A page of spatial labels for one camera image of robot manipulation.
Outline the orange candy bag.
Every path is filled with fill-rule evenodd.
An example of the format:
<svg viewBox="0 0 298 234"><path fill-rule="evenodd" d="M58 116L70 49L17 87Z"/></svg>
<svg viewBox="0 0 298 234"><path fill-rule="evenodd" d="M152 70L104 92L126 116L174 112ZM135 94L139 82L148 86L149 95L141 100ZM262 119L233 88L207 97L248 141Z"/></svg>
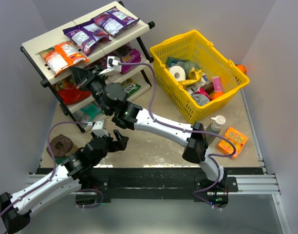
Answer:
<svg viewBox="0 0 298 234"><path fill-rule="evenodd" d="M64 41L38 53L49 66L54 76L81 62L89 62L72 41Z"/></svg>

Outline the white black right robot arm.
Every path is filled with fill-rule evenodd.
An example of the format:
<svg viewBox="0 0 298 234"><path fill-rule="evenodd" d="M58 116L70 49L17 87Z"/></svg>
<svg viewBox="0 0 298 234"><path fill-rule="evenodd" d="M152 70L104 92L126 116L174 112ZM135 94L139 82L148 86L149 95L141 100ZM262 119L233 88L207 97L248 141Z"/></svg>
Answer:
<svg viewBox="0 0 298 234"><path fill-rule="evenodd" d="M203 130L202 124L183 124L153 114L128 101L128 94L120 83L105 82L106 77L118 74L126 63L111 64L105 70L98 66L89 69L71 67L77 89L89 91L102 112L112 117L112 121L122 129L149 132L169 139L184 148L183 159L198 164L208 180L215 184L223 182L227 173L210 153L205 140L210 132Z"/></svg>

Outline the purple candy bag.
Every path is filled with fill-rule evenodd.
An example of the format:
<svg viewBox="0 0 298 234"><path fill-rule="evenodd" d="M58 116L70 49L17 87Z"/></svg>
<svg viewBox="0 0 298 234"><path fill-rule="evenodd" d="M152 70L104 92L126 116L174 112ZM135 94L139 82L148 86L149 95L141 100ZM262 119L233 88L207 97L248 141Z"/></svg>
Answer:
<svg viewBox="0 0 298 234"><path fill-rule="evenodd" d="M140 19L136 19L117 7L113 7L92 18L93 22L104 29L110 36L115 37L122 31L136 25Z"/></svg>
<svg viewBox="0 0 298 234"><path fill-rule="evenodd" d="M111 42L110 36L99 28L91 19L62 30L64 35L71 39L85 55L89 55L100 42Z"/></svg>

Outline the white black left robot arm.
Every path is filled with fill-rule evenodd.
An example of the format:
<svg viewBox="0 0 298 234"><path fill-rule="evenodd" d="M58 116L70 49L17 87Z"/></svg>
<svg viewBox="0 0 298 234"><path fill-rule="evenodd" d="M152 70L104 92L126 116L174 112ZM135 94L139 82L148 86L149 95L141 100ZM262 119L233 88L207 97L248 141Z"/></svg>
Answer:
<svg viewBox="0 0 298 234"><path fill-rule="evenodd" d="M79 191L83 180L101 159L108 153L125 150L129 138L118 130L113 133L115 138L93 134L90 142L69 155L50 174L19 192L0 194L0 219L6 233L15 234L24 229L31 220L30 215L47 203Z"/></svg>

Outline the green fruit candy bag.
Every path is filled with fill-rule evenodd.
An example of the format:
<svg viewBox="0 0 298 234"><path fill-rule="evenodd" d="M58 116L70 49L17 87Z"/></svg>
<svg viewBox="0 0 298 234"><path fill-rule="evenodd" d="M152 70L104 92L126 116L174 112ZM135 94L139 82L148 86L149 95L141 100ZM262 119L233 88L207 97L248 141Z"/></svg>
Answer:
<svg viewBox="0 0 298 234"><path fill-rule="evenodd" d="M129 78L125 80L124 82L121 83L124 91L128 93L129 96L133 95L136 93L140 88L141 85L136 83L133 79Z"/></svg>

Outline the magenta grape candy bag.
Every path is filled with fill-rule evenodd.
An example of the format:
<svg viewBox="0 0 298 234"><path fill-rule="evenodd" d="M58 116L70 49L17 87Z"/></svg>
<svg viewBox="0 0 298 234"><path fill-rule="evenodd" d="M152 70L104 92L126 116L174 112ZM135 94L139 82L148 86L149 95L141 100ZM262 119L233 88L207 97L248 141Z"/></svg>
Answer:
<svg viewBox="0 0 298 234"><path fill-rule="evenodd" d="M141 53L130 46L129 43L114 50L114 54L122 63L138 63L141 61Z"/></svg>

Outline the red fruit candy bag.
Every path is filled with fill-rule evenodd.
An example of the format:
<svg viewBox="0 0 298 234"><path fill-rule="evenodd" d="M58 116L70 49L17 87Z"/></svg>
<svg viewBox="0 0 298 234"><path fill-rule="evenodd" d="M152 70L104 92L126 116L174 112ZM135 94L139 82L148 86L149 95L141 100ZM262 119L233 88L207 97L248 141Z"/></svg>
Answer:
<svg viewBox="0 0 298 234"><path fill-rule="evenodd" d="M76 88L72 75L57 82L53 87L66 105L79 103L91 95L89 91L81 91Z"/></svg>

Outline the teal candy bag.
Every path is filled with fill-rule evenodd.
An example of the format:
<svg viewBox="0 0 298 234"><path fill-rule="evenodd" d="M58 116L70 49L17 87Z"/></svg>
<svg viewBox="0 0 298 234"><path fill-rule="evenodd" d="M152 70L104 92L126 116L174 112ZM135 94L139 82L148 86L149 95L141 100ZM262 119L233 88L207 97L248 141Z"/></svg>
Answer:
<svg viewBox="0 0 298 234"><path fill-rule="evenodd" d="M74 117L78 122L87 123L93 121L94 118L101 113L101 109L94 102L91 102L74 112Z"/></svg>

